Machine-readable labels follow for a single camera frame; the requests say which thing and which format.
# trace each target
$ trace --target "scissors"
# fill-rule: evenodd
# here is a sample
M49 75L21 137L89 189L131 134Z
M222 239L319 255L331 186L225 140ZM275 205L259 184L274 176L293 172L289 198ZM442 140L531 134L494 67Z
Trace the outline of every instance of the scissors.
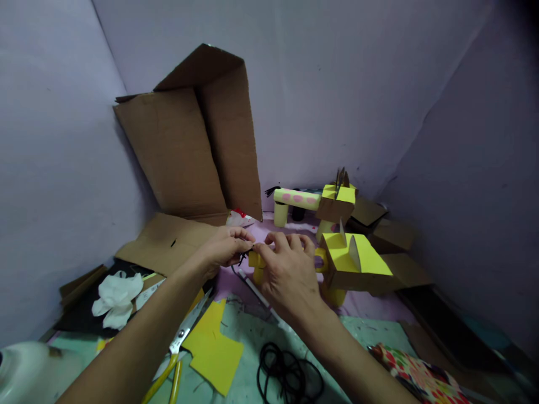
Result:
M168 366L166 367L165 371L159 376L159 378L152 384L150 387L150 390L148 390L148 393L144 396L144 399L142 400L142 404L147 404L150 399L154 396L154 394L159 390L161 385L165 382L165 380L168 378L168 375L170 375L170 372L172 372L172 369L175 368L174 371L174 380L172 382L172 391L170 393L170 401L169 404L176 404L176 400L178 398L178 388L180 386L180 376L181 376L181 358L179 357L180 354L180 347L181 344L185 341L187 338L187 335L189 332L195 328L195 325L197 324L197 321L202 317L203 311L205 311L208 308L208 301L211 303L211 299L209 296L212 293L213 288L208 290L204 297L200 299L200 301L197 303L197 305L191 310L191 312L187 315L187 317L184 319L184 321L181 323L180 328L178 329L178 332L176 333L176 336L172 340L172 343L168 347L170 350L170 361L168 362Z

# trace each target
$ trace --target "hand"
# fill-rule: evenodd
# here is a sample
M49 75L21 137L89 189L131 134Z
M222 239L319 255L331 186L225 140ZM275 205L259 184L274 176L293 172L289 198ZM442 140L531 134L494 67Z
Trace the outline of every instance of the hand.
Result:
M275 250L268 246L273 242ZM253 250L266 262L262 294L290 326L296 328L326 307L320 296L314 244L309 237L273 232L268 234L265 244L255 244Z
M195 253L208 270L207 279L217 275L220 267L229 267L240 261L240 253L253 247L254 236L242 227L221 226Z

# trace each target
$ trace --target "yellow paper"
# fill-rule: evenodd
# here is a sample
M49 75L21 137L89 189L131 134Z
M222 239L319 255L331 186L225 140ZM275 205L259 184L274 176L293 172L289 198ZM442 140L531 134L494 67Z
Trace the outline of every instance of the yellow paper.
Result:
M240 364L243 344L221 334L224 311L224 299L212 302L182 346L193 355L191 367L226 397Z
M335 191L336 191L335 185L326 185L322 191L322 197L335 199ZM347 188L347 187L341 186L339 188L339 194L337 195L337 200L355 204L355 188Z
M348 242L348 246L346 246L339 233L325 233L324 239L326 240L327 249L331 255L331 259L333 260L336 270L359 273L356 265L349 255L350 239L352 236L354 236L355 243L358 247L362 273L390 276L393 275L387 264L379 256L365 236L346 233L346 240Z

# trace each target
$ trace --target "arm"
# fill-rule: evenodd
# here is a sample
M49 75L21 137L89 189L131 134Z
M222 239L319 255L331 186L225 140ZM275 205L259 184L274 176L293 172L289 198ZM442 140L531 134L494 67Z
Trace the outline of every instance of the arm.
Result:
M254 237L241 227L221 227L166 279L140 312L112 340L58 403L135 403L148 391L198 291L220 265L239 262Z
M272 242L275 250L267 246ZM323 302L314 270L314 244L307 236L270 233L266 244L256 244L254 250L266 262L262 293L352 402L417 403Z

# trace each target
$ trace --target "lavender wall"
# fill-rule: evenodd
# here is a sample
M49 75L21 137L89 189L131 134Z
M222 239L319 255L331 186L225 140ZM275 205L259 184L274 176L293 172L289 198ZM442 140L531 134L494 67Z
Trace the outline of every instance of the lavender wall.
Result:
M150 91L202 42L245 59L262 190L320 186L345 165L368 196L408 149L491 3L94 0L128 93Z
M2 1L0 66L4 346L39 338L58 287L134 239L152 205L116 126L125 88L90 0Z
M381 194L458 305L539 359L539 52L521 9L492 12Z

